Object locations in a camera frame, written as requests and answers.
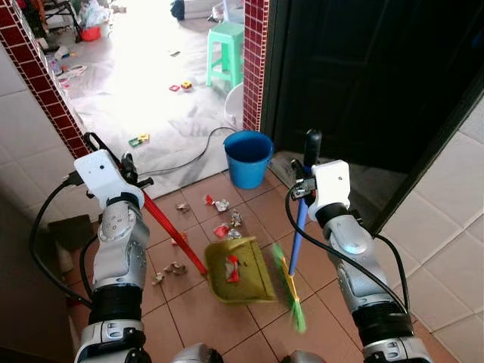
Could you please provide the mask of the dark metal chair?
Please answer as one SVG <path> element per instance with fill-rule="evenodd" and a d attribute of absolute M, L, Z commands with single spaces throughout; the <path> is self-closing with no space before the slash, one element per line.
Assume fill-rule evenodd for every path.
<path fill-rule="evenodd" d="M 77 17 L 72 0 L 31 0 L 37 11 L 38 25 L 33 34 L 45 38 L 51 28 L 69 27 L 75 31 L 75 41 L 82 41 L 82 24 Z"/>

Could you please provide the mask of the blue plastic bucket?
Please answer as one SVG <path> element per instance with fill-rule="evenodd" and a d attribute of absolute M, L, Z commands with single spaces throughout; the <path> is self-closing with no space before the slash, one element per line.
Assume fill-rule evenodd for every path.
<path fill-rule="evenodd" d="M 274 154 L 269 136 L 251 130 L 232 132 L 222 145 L 233 186 L 246 190 L 259 187 Z"/>

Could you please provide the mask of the blue handled green broom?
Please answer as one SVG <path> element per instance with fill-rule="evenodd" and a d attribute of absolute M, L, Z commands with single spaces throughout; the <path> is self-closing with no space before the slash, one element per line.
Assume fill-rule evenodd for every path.
<path fill-rule="evenodd" d="M 318 162 L 319 148 L 321 147 L 322 134 L 318 130 L 308 130 L 306 132 L 306 141 L 304 143 L 304 152 L 301 159 L 305 170 L 306 178 L 310 177 L 311 167 Z M 290 319 L 295 332 L 304 334 L 306 332 L 306 318 L 301 306 L 298 290 L 295 284 L 294 276 L 296 266 L 299 260 L 299 252 L 303 243 L 303 236 L 299 231 L 303 231 L 308 218 L 308 201 L 301 198 L 298 201 L 298 215 L 293 223 L 295 229 L 293 246 L 290 252 L 285 253 L 279 244 L 272 245 L 273 256 L 278 264 L 281 274 L 281 280 L 287 288 L 287 304 L 290 305 Z"/>

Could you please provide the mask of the robot leg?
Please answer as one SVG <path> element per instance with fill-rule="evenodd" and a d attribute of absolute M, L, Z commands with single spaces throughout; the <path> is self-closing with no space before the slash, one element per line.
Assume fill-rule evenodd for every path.
<path fill-rule="evenodd" d="M 222 354 L 210 348 L 206 343 L 195 343 L 180 350 L 173 357 L 172 363 L 224 363 Z"/>
<path fill-rule="evenodd" d="M 280 363 L 326 363 L 326 361 L 318 354 L 305 350 L 294 350 L 294 352 L 284 356 Z"/>

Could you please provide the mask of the red handled olive dustpan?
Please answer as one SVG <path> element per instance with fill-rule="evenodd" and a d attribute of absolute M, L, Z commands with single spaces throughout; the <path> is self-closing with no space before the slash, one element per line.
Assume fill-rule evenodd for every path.
<path fill-rule="evenodd" d="M 107 150 L 121 173 L 120 158 L 107 147 L 99 136 L 94 132 L 84 132 L 82 140 L 92 152 Z M 180 238 L 180 231 L 174 228 L 172 222 L 160 210 L 155 201 L 148 196 L 146 191 L 143 191 L 143 194 L 143 208 L 156 222 L 162 225 L 170 238 Z M 179 248 L 183 255 L 196 266 L 200 275 L 211 276 L 207 278 L 209 287 L 215 297 L 218 297 L 224 303 L 245 304 L 276 300 L 271 271 L 269 271 L 271 269 L 268 268 L 270 266 L 263 259 L 262 251 L 257 246 L 255 238 L 236 238 L 210 244 L 204 250 L 204 257 L 199 257 L 191 249 L 189 242 L 181 242 Z M 236 255 L 239 259 L 240 280 L 238 283 L 225 283 L 225 257 L 227 255 Z"/>

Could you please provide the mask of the red white wrapper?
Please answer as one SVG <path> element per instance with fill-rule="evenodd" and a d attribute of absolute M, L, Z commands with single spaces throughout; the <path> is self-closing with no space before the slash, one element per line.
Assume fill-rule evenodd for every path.
<path fill-rule="evenodd" d="M 227 255 L 225 257 L 225 283 L 234 284 L 239 280 L 239 259 L 236 255 Z"/>

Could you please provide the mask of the robot left leg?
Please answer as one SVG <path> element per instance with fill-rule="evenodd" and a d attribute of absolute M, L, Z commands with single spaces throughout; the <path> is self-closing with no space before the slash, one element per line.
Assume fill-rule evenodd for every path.
<path fill-rule="evenodd" d="M 224 363 L 222 354 L 210 348 L 206 343 L 195 343 L 180 350 L 173 357 L 172 363 Z"/>

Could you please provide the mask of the red plastic basin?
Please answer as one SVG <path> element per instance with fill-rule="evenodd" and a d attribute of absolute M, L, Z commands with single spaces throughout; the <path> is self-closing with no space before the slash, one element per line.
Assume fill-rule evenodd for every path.
<path fill-rule="evenodd" d="M 101 25 L 87 26 L 79 32 L 80 41 L 93 42 L 101 38 Z"/>

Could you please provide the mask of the white basin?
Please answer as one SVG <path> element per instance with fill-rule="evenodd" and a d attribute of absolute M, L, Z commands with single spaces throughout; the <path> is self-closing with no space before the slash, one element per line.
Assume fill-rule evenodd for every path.
<path fill-rule="evenodd" d="M 244 124 L 244 82 L 240 82 L 228 91 L 224 107 L 225 121 L 236 130 Z"/>

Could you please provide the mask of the green plastic stool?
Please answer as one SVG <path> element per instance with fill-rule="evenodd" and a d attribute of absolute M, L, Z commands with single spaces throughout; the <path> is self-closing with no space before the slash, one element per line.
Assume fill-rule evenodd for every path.
<path fill-rule="evenodd" d="M 205 57 L 205 85 L 213 79 L 227 80 L 234 88 L 244 79 L 243 42 L 245 28 L 236 22 L 220 22 L 209 30 Z"/>

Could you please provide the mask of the dark wooden door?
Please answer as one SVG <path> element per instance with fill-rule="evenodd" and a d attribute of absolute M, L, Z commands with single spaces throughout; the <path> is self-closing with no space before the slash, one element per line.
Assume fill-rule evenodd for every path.
<path fill-rule="evenodd" d="M 350 165 L 350 207 L 379 231 L 483 91 L 484 0 L 269 0 L 262 129 Z"/>

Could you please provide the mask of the robot right leg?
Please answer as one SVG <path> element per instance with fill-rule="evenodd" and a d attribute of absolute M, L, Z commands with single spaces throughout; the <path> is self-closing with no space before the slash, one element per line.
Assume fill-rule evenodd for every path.
<path fill-rule="evenodd" d="M 318 354 L 305 350 L 294 350 L 294 352 L 284 356 L 280 363 L 326 363 L 326 361 Z"/>

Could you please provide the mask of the white plastic bag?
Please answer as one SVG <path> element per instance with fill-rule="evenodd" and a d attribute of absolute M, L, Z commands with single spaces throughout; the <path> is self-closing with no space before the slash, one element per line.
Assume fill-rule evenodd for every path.
<path fill-rule="evenodd" d="M 101 26 L 110 20 L 112 10 L 101 0 L 79 0 L 79 22 L 83 29 Z"/>

